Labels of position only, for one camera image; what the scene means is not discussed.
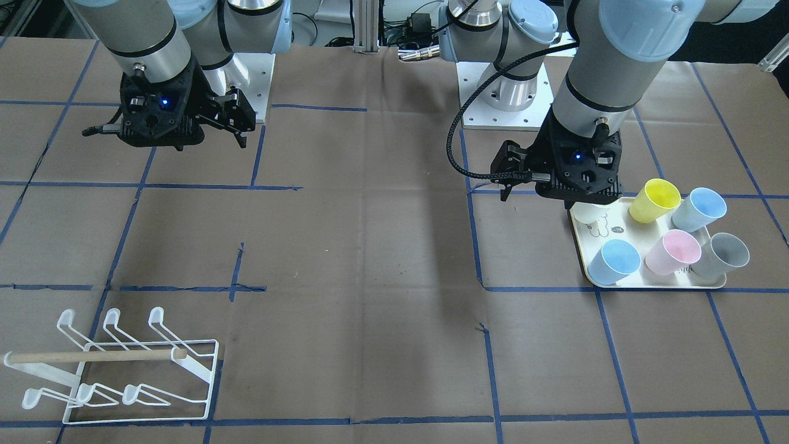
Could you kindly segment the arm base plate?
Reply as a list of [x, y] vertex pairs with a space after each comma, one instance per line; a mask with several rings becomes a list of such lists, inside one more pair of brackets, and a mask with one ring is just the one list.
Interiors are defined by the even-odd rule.
[[541, 65], [535, 78], [498, 78], [468, 107], [463, 126], [476, 130], [538, 131], [554, 99], [549, 76]]
[[225, 67], [226, 83], [242, 90], [260, 124], [267, 120], [275, 61], [274, 54], [235, 53]]

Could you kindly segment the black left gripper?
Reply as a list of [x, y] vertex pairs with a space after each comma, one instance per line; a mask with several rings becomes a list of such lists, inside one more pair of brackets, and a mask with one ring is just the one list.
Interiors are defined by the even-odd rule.
[[568, 132], [555, 117], [546, 117], [536, 139], [526, 149], [515, 141], [504, 141], [490, 165], [490, 179], [501, 180], [501, 202], [509, 199], [512, 189], [531, 181], [531, 171], [550, 173], [552, 179], [566, 186], [563, 179], [563, 156], [568, 148]]

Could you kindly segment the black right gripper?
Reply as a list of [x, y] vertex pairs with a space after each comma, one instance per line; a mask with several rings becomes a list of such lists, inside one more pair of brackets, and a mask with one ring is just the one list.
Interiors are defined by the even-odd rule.
[[[247, 146], [247, 133], [256, 127], [256, 112], [240, 88], [224, 89], [211, 84], [197, 59], [190, 59], [192, 69], [188, 98], [188, 116], [198, 124], [226, 130], [234, 136], [240, 149]], [[222, 96], [222, 104], [217, 98]]]

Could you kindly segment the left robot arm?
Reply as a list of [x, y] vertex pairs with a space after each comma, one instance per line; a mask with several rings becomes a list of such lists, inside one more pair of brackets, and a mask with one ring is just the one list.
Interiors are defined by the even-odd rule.
[[682, 46], [695, 22], [746, 23], [775, 7], [774, 1], [566, 1], [576, 54], [532, 146], [502, 143], [488, 173], [473, 173], [452, 154], [462, 112], [478, 96], [491, 98], [505, 82], [532, 85], [552, 53], [555, 12], [540, 1], [447, 1], [439, 47], [451, 62], [487, 62], [486, 78], [451, 123], [446, 155], [473, 179], [513, 186], [534, 183], [536, 193], [608, 205], [622, 196], [618, 171], [619, 129], [664, 63]]

